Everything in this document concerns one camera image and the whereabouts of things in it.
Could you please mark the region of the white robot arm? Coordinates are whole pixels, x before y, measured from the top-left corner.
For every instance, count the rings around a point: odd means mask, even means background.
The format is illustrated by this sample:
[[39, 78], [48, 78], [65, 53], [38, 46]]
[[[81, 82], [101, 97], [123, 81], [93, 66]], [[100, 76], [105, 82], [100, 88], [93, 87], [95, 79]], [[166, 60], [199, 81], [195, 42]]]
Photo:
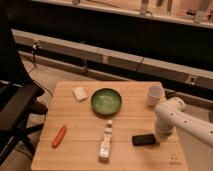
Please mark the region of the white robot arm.
[[186, 114], [185, 109], [185, 102], [178, 97], [170, 98], [155, 106], [156, 139], [159, 142], [166, 141], [176, 127], [213, 147], [213, 124]]

